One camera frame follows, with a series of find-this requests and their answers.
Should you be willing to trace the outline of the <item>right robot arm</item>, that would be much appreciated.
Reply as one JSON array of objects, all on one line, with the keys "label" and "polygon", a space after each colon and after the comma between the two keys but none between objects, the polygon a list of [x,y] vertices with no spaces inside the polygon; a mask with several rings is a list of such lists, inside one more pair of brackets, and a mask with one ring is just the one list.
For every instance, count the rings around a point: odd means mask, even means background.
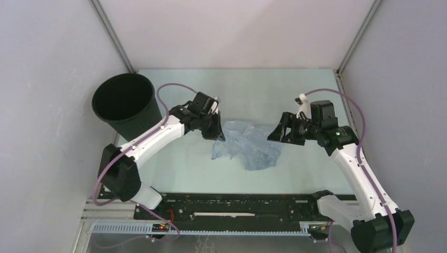
[{"label": "right robot arm", "polygon": [[350,126],[340,126],[329,100],[299,101],[297,113],[283,112],[268,141],[304,145],[316,141],[340,167],[359,207],[353,208],[329,191],[314,193],[307,205],[313,220],[324,216],[348,230],[360,252],[378,252],[405,243],[415,219],[389,197],[362,154]]}]

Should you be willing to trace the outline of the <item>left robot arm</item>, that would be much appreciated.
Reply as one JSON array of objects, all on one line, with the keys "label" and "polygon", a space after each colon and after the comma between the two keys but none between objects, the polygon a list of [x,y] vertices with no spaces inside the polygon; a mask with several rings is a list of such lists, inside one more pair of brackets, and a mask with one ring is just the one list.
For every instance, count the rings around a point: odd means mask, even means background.
[{"label": "left robot arm", "polygon": [[217,97],[197,92],[193,100],[170,109],[165,118],[135,139],[119,147],[109,144],[102,153],[98,183],[123,202],[145,206],[153,219],[163,218],[167,212],[163,197],[142,182],[140,170],[167,144],[191,131],[200,131],[205,140],[224,141],[219,104]]}]

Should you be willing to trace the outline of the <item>blue plastic trash bag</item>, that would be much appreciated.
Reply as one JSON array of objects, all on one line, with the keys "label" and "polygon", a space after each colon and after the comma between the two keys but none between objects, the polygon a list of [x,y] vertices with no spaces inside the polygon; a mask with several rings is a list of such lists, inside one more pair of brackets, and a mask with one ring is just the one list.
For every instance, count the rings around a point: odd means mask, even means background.
[{"label": "blue plastic trash bag", "polygon": [[226,121],[222,127],[226,140],[212,145],[211,159],[238,158],[247,171],[275,167],[284,145],[267,140],[274,128],[249,121]]}]

